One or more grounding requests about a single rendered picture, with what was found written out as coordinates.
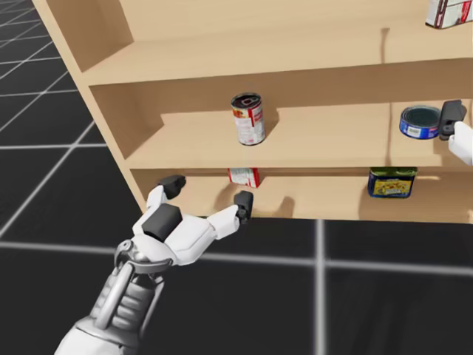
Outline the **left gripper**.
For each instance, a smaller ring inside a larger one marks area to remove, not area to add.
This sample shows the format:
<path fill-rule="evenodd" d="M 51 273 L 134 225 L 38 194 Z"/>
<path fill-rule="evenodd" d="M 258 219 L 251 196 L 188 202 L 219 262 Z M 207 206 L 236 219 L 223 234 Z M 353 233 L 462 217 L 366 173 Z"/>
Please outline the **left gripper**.
<path fill-rule="evenodd" d="M 234 204 L 209 216 L 182 213 L 168 202 L 186 185 L 184 175 L 170 175 L 158 181 L 149 192 L 146 211 L 133 226 L 129 244 L 139 263 L 168 263 L 185 266 L 197 261 L 216 240 L 239 230 L 252 214 L 253 193 L 234 195 Z"/>

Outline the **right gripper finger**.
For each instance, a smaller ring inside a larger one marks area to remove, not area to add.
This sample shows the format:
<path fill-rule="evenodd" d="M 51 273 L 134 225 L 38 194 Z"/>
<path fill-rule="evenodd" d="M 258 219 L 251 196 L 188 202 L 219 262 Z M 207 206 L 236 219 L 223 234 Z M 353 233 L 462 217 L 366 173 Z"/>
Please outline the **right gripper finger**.
<path fill-rule="evenodd" d="M 473 128 L 463 122 L 466 113 L 461 100 L 445 101 L 440 111 L 438 137 L 448 142 L 454 156 L 473 166 Z"/>

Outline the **blue flat can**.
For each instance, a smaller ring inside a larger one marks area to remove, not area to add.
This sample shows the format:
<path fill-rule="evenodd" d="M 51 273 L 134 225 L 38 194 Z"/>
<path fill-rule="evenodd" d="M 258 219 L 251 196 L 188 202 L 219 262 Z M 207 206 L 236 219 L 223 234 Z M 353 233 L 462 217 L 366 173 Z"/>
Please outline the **blue flat can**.
<path fill-rule="evenodd" d="M 409 138 L 429 140 L 438 136 L 440 110 L 433 106 L 410 106 L 400 116 L 399 129 Z"/>

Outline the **red and white carton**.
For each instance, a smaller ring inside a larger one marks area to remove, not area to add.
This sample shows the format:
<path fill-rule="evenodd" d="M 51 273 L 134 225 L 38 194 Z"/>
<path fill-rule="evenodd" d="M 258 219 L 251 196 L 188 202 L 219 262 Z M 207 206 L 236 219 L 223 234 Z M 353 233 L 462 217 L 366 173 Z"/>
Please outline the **red and white carton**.
<path fill-rule="evenodd" d="M 446 29 L 473 21 L 473 0 L 429 0 L 426 25 Z"/>
<path fill-rule="evenodd" d="M 261 183 L 257 168 L 230 168 L 228 176 L 230 182 L 251 188 L 258 188 Z"/>

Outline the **green and blue rectangular can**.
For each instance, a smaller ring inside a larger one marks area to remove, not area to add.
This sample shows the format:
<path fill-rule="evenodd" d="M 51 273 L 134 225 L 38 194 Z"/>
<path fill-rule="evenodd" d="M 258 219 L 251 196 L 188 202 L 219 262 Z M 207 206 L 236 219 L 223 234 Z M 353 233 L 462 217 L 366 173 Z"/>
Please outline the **green and blue rectangular can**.
<path fill-rule="evenodd" d="M 417 167 L 371 167 L 368 194 L 376 198 L 408 198 L 417 172 Z"/>

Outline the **red and white can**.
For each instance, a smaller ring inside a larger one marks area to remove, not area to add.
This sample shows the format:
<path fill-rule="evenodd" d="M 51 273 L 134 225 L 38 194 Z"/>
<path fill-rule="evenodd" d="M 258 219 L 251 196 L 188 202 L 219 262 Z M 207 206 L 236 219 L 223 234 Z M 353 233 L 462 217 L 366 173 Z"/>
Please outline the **red and white can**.
<path fill-rule="evenodd" d="M 253 92 L 238 94 L 232 98 L 231 108 L 239 142 L 245 146 L 263 142 L 266 134 L 261 96 Z"/>

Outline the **pale wooden shelf unit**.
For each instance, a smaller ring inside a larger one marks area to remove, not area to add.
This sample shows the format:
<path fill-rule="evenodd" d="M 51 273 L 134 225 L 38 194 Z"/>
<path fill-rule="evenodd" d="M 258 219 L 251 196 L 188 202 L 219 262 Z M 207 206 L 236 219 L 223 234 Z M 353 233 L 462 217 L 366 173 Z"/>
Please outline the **pale wooden shelf unit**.
<path fill-rule="evenodd" d="M 259 217 L 473 224 L 473 167 L 399 129 L 460 99 L 473 124 L 473 21 L 426 25 L 429 0 L 33 0 L 138 205 L 187 177 L 189 214 L 227 206 L 257 168 Z M 242 145 L 234 96 L 262 98 Z M 408 198 L 370 197 L 371 167 L 417 167 Z"/>

